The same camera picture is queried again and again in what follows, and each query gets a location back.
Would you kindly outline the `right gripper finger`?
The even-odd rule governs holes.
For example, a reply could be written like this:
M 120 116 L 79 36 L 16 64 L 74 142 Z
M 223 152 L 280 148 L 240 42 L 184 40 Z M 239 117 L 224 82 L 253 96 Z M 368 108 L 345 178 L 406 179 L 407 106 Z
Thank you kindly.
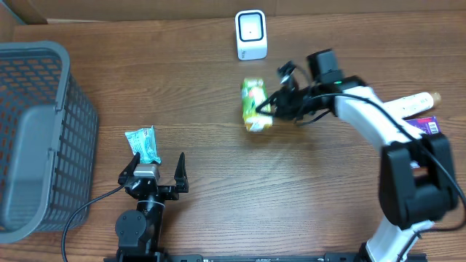
M 281 88 L 289 91 L 298 91 L 299 83 L 293 75 L 296 65 L 293 61 L 288 61 L 285 65 L 277 69 L 277 75 L 280 79 Z
M 284 117 L 284 95 L 274 92 L 256 106 L 256 113 L 271 117 Z

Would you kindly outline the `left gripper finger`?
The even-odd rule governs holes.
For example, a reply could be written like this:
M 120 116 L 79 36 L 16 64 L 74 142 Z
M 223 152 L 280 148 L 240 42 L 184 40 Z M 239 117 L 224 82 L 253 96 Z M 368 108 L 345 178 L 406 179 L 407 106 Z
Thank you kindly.
M 186 155 L 182 152 L 178 159 L 178 164 L 175 170 L 175 188 L 178 193 L 189 192 L 189 181 L 186 173 Z
M 126 166 L 126 168 L 124 168 L 123 171 L 120 172 L 117 181 L 119 185 L 124 185 L 128 178 L 134 176 L 135 168 L 140 163 L 140 159 L 141 154 L 137 152 L 130 161 L 130 163 Z

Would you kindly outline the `green yellow snack pouch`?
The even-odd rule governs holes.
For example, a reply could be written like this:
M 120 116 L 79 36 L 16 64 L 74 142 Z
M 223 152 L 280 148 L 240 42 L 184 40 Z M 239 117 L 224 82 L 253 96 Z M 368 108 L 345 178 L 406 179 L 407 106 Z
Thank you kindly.
M 256 112 L 256 108 L 268 98 L 264 80 L 244 78 L 240 88 L 242 118 L 248 132 L 261 132 L 273 125 L 271 116 Z

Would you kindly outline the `teal wet wipes pack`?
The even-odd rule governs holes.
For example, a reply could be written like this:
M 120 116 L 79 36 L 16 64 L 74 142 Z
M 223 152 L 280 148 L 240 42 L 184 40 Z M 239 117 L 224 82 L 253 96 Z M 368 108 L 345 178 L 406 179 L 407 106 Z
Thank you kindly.
M 161 164 L 157 153 L 157 141 L 153 126 L 125 133 L 134 155 L 140 154 L 142 164 Z

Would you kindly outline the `white tube gold cap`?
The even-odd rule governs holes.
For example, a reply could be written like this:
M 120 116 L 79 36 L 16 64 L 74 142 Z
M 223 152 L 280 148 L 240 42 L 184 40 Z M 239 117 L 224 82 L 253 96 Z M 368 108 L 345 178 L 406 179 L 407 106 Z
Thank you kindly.
M 421 92 L 384 103 L 384 107 L 401 118 L 428 111 L 441 103 L 438 92 Z

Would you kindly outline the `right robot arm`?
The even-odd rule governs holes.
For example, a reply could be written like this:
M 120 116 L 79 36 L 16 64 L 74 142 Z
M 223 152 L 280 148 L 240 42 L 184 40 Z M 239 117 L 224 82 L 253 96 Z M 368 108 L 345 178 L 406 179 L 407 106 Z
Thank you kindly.
M 307 114 L 332 113 L 352 125 L 380 155 L 379 203 L 384 217 L 376 233 L 348 261 L 407 261 L 423 234 L 465 201 L 454 176 L 447 137 L 415 129 L 387 109 L 358 76 L 335 62 L 310 63 L 308 87 L 300 88 L 288 62 L 278 68 L 281 89 L 256 105 L 257 113 L 301 122 Z

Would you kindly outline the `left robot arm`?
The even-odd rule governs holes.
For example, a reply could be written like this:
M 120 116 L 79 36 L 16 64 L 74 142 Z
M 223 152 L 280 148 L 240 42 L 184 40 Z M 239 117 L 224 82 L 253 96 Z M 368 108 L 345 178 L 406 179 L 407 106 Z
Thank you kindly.
M 118 184 L 137 203 L 134 210 L 123 212 L 116 220 L 117 261 L 171 260 L 167 251 L 159 246 L 159 240 L 166 201 L 177 201 L 181 193 L 189 191 L 185 161 L 182 153 L 173 185 L 160 185 L 158 165 L 142 163 L 140 154 L 136 154 L 119 174 Z

